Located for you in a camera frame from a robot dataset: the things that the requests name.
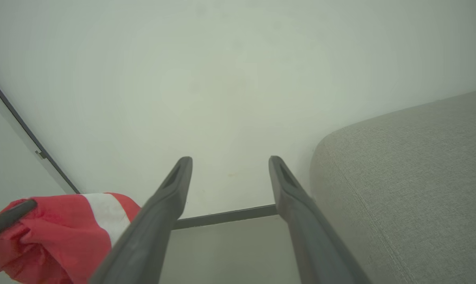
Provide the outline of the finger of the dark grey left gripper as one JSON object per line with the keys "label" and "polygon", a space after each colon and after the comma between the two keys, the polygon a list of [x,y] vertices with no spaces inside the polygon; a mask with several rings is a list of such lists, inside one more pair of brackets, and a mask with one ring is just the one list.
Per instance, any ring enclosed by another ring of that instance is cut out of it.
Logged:
{"label": "finger of the dark grey left gripper", "polygon": [[14,225],[29,212],[33,211],[36,207],[37,202],[33,199],[29,199],[0,213],[0,234]]}

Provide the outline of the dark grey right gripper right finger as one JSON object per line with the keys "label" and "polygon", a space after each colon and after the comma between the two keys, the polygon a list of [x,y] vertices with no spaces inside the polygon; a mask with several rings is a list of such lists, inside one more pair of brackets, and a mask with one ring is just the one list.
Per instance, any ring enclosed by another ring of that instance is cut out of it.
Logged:
{"label": "dark grey right gripper right finger", "polygon": [[287,223],[303,284],[369,284],[343,241],[278,156],[269,158],[277,213]]}

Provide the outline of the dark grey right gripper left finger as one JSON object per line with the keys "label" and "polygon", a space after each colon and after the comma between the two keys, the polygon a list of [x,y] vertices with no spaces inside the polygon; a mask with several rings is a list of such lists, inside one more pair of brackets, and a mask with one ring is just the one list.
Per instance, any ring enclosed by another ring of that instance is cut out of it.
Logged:
{"label": "dark grey right gripper left finger", "polygon": [[192,158],[182,157],[113,245],[91,284],[157,284],[175,223],[184,212]]}

